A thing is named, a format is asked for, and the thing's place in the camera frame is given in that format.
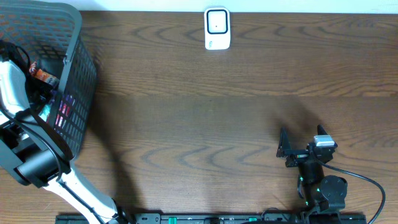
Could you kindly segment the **small orange snack packet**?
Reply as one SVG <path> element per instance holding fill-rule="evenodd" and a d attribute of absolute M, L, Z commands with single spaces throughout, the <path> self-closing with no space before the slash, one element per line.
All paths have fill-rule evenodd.
<path fill-rule="evenodd" d="M 56 76 L 54 76 L 50 73 L 47 73 L 41 69 L 36 71 L 36 73 L 34 74 L 34 77 L 53 86 L 53 87 L 57 86 L 60 81 Z"/>

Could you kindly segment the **orange brown wafer bar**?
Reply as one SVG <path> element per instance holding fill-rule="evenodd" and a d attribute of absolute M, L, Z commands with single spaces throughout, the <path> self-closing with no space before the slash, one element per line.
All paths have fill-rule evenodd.
<path fill-rule="evenodd" d="M 38 66 L 37 66 L 37 62 L 33 62 L 30 67 L 29 67 L 29 74 L 33 77 L 36 76 L 38 71 Z"/>

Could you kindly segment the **red purple snack bag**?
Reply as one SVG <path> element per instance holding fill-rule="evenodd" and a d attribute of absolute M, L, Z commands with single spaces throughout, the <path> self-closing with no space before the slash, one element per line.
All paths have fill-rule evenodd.
<path fill-rule="evenodd" d="M 55 122 L 56 126 L 58 126 L 59 128 L 62 128 L 64 126 L 65 120 L 71 114 L 72 106 L 74 105 L 74 103 L 75 99 L 71 95 L 67 95 L 65 99 L 61 101 L 58 109 L 60 114 L 57 115 L 57 119 Z"/>

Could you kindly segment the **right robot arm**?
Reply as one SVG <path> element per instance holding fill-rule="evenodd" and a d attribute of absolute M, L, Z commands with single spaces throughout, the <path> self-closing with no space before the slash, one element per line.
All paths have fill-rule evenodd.
<path fill-rule="evenodd" d="M 296 214 L 298 223 L 341 223 L 339 211 L 345 208 L 348 191 L 347 181 L 335 175 L 325 175 L 323 166 L 333 159 L 337 143 L 321 125 L 317 135 L 305 149 L 293 149 L 287 131 L 280 130 L 277 157 L 286 159 L 286 167 L 296 167 L 298 191 L 306 207 Z"/>

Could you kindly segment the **teal snack packet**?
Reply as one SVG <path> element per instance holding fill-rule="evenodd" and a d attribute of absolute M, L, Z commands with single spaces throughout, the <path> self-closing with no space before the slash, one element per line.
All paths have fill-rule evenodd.
<path fill-rule="evenodd" d="M 42 108 L 42 110 L 40 111 L 40 113 L 39 113 L 39 117 L 40 117 L 42 120 L 44 120 L 45 122 L 47 122 L 47 120 L 48 120 L 48 118 L 49 118 L 51 108 L 52 108 L 52 105 L 51 105 L 50 103 L 49 103 L 49 104 L 46 104 L 46 105 Z"/>

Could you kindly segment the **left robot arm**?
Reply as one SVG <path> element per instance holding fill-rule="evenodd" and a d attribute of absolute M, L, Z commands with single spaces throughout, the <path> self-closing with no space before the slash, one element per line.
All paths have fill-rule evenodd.
<path fill-rule="evenodd" d="M 65 65 L 49 70 L 1 41 L 1 166 L 20 184 L 57 194 L 89 223 L 135 223 L 75 167 L 88 101 L 59 92 Z"/>

